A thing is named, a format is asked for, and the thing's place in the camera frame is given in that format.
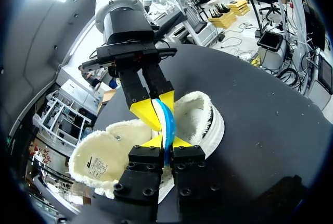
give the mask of black table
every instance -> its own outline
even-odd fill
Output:
[[[222,114],[225,133],[207,159],[215,167],[226,203],[257,197],[285,176],[310,187],[330,145],[332,125],[311,100],[235,56],[195,45],[160,64],[175,99],[202,91]],[[144,86],[146,83],[140,74]],[[122,89],[99,115],[95,130],[134,119]],[[177,221],[173,189],[159,205],[159,222]]]

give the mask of shoe label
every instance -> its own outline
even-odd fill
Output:
[[[102,175],[105,174],[108,169],[108,165],[103,162],[99,157],[93,155],[90,157],[90,160],[87,162],[88,174],[99,179]]]

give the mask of floor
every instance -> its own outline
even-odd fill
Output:
[[[219,1],[226,5],[234,0]],[[259,5],[257,2],[254,3],[257,11],[259,11],[260,8],[269,7],[269,4],[261,3]],[[244,16],[237,16],[237,21],[225,30],[224,40],[222,42],[217,42],[211,48],[235,55],[241,59],[251,58],[258,51],[258,39],[255,38],[254,34],[255,31],[259,28],[259,25],[255,17],[252,5],[248,4],[248,6],[250,7],[250,11]],[[208,9],[211,9],[211,7],[207,4],[202,5],[202,7],[205,8],[206,11],[208,11]],[[292,19],[290,7],[288,7],[288,12],[289,21],[294,21]],[[264,15],[259,14],[259,17],[260,21],[262,21],[265,17],[265,12]],[[272,19],[272,21],[274,21],[276,24],[273,23],[273,25],[271,26],[268,25],[268,30],[275,27],[281,22],[281,17],[279,14],[271,14],[269,18]],[[245,23],[248,24],[247,29],[244,29]],[[272,32],[279,33],[280,31],[277,29],[273,29]],[[325,54],[332,56],[331,51],[327,49],[325,50]],[[333,123],[333,97],[326,106],[326,108],[323,110],[323,114],[331,123]]]

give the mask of yellow box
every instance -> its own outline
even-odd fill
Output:
[[[227,29],[237,20],[237,18],[234,13],[228,12],[219,18],[208,18],[208,20],[217,28]]]
[[[246,0],[237,0],[235,1],[234,3],[230,3],[230,4],[227,4],[227,7],[228,8],[239,8],[241,6],[243,6],[244,4],[247,4],[248,2]]]
[[[234,13],[242,13],[243,11],[249,9],[249,6],[246,4],[242,7],[239,7],[239,8],[231,8],[231,11],[234,12]]]
[[[249,11],[250,11],[250,8],[248,7],[246,10],[243,10],[242,12],[234,12],[234,13],[238,16],[244,16]]]

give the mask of blue strap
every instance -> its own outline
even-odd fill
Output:
[[[166,136],[164,147],[164,164],[169,165],[171,163],[171,147],[176,134],[176,122],[169,107],[167,107],[167,105],[162,103],[159,99],[156,99],[156,102],[158,102],[158,104],[161,106],[165,116]]]

